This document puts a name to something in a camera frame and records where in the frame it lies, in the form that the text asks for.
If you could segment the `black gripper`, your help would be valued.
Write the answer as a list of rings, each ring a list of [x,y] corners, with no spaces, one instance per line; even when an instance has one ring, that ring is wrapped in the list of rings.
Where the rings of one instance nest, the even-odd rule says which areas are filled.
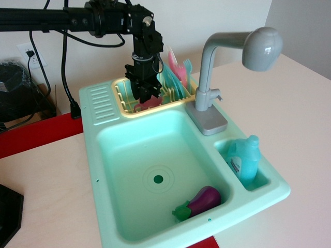
[[[159,64],[163,61],[159,55],[151,58],[132,56],[133,65],[126,64],[125,77],[130,81],[131,91],[134,97],[139,97],[140,102],[146,102],[151,96],[161,96],[161,83],[157,79],[160,70]]]

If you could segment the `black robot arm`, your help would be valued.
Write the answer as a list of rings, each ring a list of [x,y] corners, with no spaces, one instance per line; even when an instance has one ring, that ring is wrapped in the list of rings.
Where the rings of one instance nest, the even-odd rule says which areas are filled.
[[[88,1],[83,8],[1,9],[1,31],[69,30],[89,32],[96,38],[107,34],[133,36],[133,65],[125,65],[126,78],[136,100],[144,103],[159,97],[161,83],[157,79],[162,35],[156,31],[154,14],[130,1]]]

